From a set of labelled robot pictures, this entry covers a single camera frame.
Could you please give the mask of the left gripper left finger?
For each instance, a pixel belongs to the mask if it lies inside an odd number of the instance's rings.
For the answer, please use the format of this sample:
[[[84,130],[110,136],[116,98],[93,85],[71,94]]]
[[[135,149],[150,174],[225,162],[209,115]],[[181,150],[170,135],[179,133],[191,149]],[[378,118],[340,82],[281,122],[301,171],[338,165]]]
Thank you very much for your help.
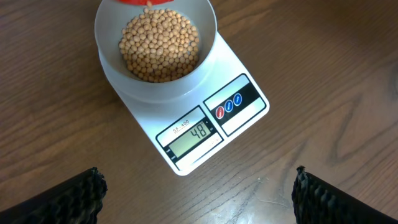
[[[96,224],[108,188],[92,167],[51,189],[1,212],[8,224]]]

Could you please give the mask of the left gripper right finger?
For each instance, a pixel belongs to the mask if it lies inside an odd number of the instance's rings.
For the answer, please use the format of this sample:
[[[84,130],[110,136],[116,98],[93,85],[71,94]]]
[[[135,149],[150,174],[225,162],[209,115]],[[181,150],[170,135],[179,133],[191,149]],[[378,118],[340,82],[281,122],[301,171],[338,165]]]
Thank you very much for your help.
[[[297,167],[292,202],[297,224],[397,224],[392,218]]]

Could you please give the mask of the red plastic measuring scoop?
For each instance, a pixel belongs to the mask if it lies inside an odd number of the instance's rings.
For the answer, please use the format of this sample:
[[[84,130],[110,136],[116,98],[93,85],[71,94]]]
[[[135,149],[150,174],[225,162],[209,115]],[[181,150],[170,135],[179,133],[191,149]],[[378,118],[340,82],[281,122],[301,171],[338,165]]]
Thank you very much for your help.
[[[153,6],[172,2],[173,0],[118,0],[124,4],[131,4],[135,6]]]

